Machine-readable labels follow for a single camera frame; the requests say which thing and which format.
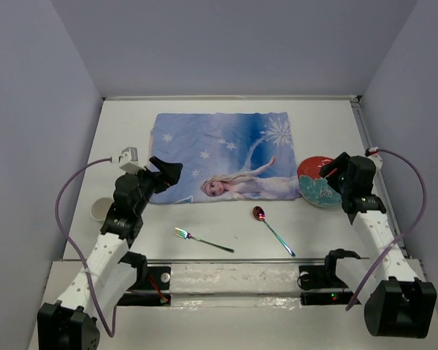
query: spoon handle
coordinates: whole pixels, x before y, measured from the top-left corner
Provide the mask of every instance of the spoon handle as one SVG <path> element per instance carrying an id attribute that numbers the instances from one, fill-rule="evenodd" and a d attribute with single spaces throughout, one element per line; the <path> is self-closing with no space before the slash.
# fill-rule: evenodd
<path id="1" fill-rule="evenodd" d="M 276 233 L 276 231 L 274 231 L 271 226 L 269 226 L 269 224 L 266 221 L 263 221 L 266 226 L 271 230 L 271 232 L 274 233 L 274 235 L 276 236 L 276 238 L 279 240 L 279 242 L 284 246 L 285 250 L 288 251 L 288 253 L 292 256 L 295 257 L 295 253 L 292 251 L 292 249 L 284 242 L 284 240 L 279 237 L 279 235 Z"/>
<path id="2" fill-rule="evenodd" d="M 235 253 L 235 251 L 233 249 L 227 248 L 225 246 L 220 246 L 218 244 L 214 244 L 214 243 L 211 243 L 211 242 L 208 242 L 208 241 L 204 241 L 204 240 L 202 240 L 200 238 L 193 237 L 193 236 L 191 236 L 191 238 L 194 239 L 195 241 L 202 242 L 202 243 L 205 243 L 205 244 L 209 244 L 210 246 L 215 246 L 216 248 L 225 250 L 226 252 Z"/>

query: white table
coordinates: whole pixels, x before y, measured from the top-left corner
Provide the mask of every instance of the white table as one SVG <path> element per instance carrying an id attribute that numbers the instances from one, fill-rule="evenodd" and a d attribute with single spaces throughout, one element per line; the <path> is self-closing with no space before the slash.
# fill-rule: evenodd
<path id="1" fill-rule="evenodd" d="M 106 158 L 127 146 L 137 147 L 147 160 L 148 140 L 159 113 L 287 112 L 291 121 L 297 163 L 314 155 L 336 157 L 364 151 L 349 101 L 105 101 L 94 137 L 90 160 Z M 70 234 L 88 255 L 96 242 L 100 224 L 89 215 L 100 197 L 110 197 L 115 180 L 122 175 L 116 165 L 88 169 L 82 183 Z M 305 199 L 295 201 L 240 201 L 203 204 L 148 205 L 138 239 L 131 250 L 150 261 L 192 260 L 287 260 L 288 253 L 264 224 L 251 217 L 260 205 L 269 224 L 300 259 L 325 257 L 329 250 L 345 248 L 367 257 L 364 245 L 340 209 L 319 209 Z M 174 227 L 235 249 L 235 254 L 197 242 L 181 241 Z M 64 259 L 77 259 L 66 247 Z"/>
<path id="2" fill-rule="evenodd" d="M 422 276 L 418 261 L 409 260 L 409 263 Z M 205 268 L 204 265 L 195 267 L 190 264 L 189 268 L 200 271 Z M 43 302 L 54 303 L 80 267 L 79 262 L 53 263 Z M 273 279 L 274 274 L 268 272 L 268 277 Z M 175 275 L 172 274 L 173 284 L 177 283 Z M 221 276 L 226 279 L 233 275 L 225 269 Z M 190 286 L 191 291 L 195 290 L 196 282 L 193 281 Z M 292 286 L 286 284 L 285 288 L 291 290 L 295 288 L 295 283 Z M 354 306 L 351 311 L 346 312 L 344 306 L 300 307 L 298 300 L 285 301 L 281 297 L 269 298 L 266 302 L 259 300 L 259 297 L 251 296 L 228 297 L 225 301 L 205 303 L 196 300 L 190 303 L 191 306 L 183 303 L 170 308 L 120 307 L 117 311 L 115 337 L 109 338 L 101 327 L 98 350 L 438 350 L 436 312 L 425 339 L 376 338 L 366 330 L 363 309 L 360 306 Z M 37 328 L 29 350 L 38 350 Z"/>

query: white wall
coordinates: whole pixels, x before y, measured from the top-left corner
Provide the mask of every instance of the white wall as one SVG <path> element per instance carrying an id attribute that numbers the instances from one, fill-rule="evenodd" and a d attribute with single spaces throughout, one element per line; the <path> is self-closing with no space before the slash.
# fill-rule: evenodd
<path id="1" fill-rule="evenodd" d="M 0 0 L 0 350 L 27 349 L 50 261 L 53 203 L 88 159 L 98 90 L 49 0 Z M 79 187 L 64 201 L 66 226 Z"/>
<path id="2" fill-rule="evenodd" d="M 52 0 L 103 96 L 362 94 L 415 0 Z"/>
<path id="3" fill-rule="evenodd" d="M 438 0 L 418 2 L 362 101 L 373 144 L 406 155 L 425 177 L 429 204 L 407 248 L 423 260 L 438 291 Z M 420 186 L 406 166 L 384 159 L 386 185 L 405 229 L 420 208 Z"/>

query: fork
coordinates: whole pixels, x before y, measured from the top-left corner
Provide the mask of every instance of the fork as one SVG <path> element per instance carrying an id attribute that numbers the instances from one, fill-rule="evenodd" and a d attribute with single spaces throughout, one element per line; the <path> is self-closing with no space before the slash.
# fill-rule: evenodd
<path id="1" fill-rule="evenodd" d="M 202 242 L 202 243 L 205 243 L 205 244 L 209 244 L 210 246 L 215 246 L 216 248 L 219 248 L 219 249 L 225 250 L 226 252 L 229 252 L 229 253 L 234 253 L 234 252 L 235 252 L 233 249 L 227 248 L 227 247 L 225 247 L 225 246 L 220 246 L 220 245 L 218 245 L 218 244 L 214 244 L 214 243 L 211 243 L 211 242 L 205 241 L 205 240 L 203 240 L 203 239 L 200 239 L 200 238 L 197 238 L 197 237 L 193 237 L 193 236 L 191 235 L 191 233 L 189 233 L 189 232 L 187 232 L 187 231 L 185 231 L 185 230 L 182 230 L 181 228 L 177 228 L 177 227 L 176 227 L 176 228 L 175 228 L 175 231 L 174 231 L 174 234 L 175 234 L 177 237 L 180 237 L 180 238 L 183 238 L 183 239 L 194 239 L 195 241 Z"/>

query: spoon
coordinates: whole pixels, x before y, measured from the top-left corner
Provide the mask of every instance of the spoon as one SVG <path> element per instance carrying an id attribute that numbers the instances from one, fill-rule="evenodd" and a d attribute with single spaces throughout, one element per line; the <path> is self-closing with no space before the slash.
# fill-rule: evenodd
<path id="1" fill-rule="evenodd" d="M 295 257 L 295 253 L 292 252 L 292 249 L 284 242 L 284 240 L 281 237 L 279 237 L 279 235 L 276 233 L 276 231 L 274 231 L 271 228 L 271 226 L 269 226 L 269 224 L 266 222 L 265 216 L 264 216 L 264 210 L 260 206 L 256 206 L 255 208 L 253 208 L 253 216 L 258 221 L 264 222 L 264 224 L 271 230 L 271 232 L 276 236 L 276 238 L 279 240 L 279 242 L 284 246 L 285 250 L 287 250 L 288 253 L 290 255 L 292 255 L 292 257 Z"/>

